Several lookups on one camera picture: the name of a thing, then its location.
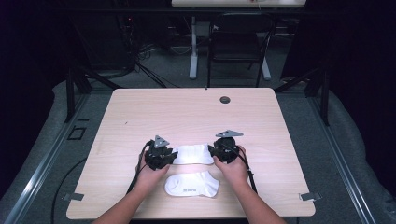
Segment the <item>hand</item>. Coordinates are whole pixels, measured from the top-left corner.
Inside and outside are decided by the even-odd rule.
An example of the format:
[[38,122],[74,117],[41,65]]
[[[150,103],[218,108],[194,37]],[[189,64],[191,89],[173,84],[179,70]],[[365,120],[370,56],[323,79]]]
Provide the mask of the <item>hand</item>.
[[[239,155],[246,159],[246,150],[239,146]],[[216,156],[213,157],[215,164],[222,171],[225,179],[231,184],[233,188],[240,187],[248,183],[248,169],[241,158],[237,157],[229,164],[223,163]]]
[[170,165],[167,164],[161,170],[154,171],[146,165],[145,158],[146,153],[144,153],[142,161],[140,162],[139,169],[141,169],[141,171],[134,187],[149,194],[155,189],[160,179],[168,172]]

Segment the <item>table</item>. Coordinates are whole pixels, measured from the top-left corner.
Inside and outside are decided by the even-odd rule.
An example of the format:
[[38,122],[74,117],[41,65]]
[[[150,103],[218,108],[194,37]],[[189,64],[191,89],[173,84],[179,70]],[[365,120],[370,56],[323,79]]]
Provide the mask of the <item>table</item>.
[[[306,0],[172,0],[173,7],[304,7]],[[195,17],[191,20],[191,63],[190,78],[196,79],[198,53],[196,48]],[[264,58],[262,64],[264,80],[270,80],[268,63]]]
[[[231,102],[223,104],[219,98]],[[259,195],[282,217],[309,217],[312,202],[275,93],[264,88],[120,89],[113,92],[67,217],[97,218],[120,200],[134,177],[138,155],[159,135],[169,147],[213,142],[226,130],[247,149]],[[172,197],[164,190],[169,175],[209,171],[219,180],[214,198]],[[214,165],[171,165],[166,177],[136,211],[134,218],[237,218],[245,213]]]

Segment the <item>person's right hand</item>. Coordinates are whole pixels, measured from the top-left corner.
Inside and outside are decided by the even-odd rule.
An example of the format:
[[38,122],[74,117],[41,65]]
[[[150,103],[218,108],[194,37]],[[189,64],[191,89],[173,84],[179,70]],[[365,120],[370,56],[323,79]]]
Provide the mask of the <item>person's right hand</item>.
[[[246,150],[239,146],[239,155],[245,158],[244,153]],[[225,179],[231,184],[233,188],[242,187],[248,183],[248,168],[241,158],[237,157],[234,161],[229,164],[223,163],[216,156],[213,157],[215,164],[222,171]]]

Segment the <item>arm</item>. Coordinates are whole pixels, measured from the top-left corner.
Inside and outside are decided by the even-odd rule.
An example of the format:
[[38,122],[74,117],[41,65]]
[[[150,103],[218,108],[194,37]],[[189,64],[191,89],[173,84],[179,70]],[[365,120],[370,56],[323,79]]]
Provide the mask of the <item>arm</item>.
[[146,166],[144,158],[141,161],[143,169],[134,188],[93,223],[129,223],[131,221],[139,205],[169,170],[169,165],[166,165],[161,170],[153,171]]
[[242,205],[251,224],[286,223],[248,184],[248,171],[240,158],[230,164],[221,162],[214,157],[215,164],[223,172],[225,179],[230,183],[236,197]]

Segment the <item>folded white sock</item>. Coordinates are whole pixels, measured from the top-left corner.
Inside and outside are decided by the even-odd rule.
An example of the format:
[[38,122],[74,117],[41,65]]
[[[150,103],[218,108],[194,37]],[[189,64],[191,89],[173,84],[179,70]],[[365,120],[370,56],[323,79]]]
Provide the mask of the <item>folded white sock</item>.
[[219,181],[208,171],[193,174],[171,175],[166,179],[165,191],[172,196],[214,197],[218,193]]
[[173,164],[200,163],[208,165],[214,162],[210,156],[207,144],[176,147],[172,152],[178,152]]

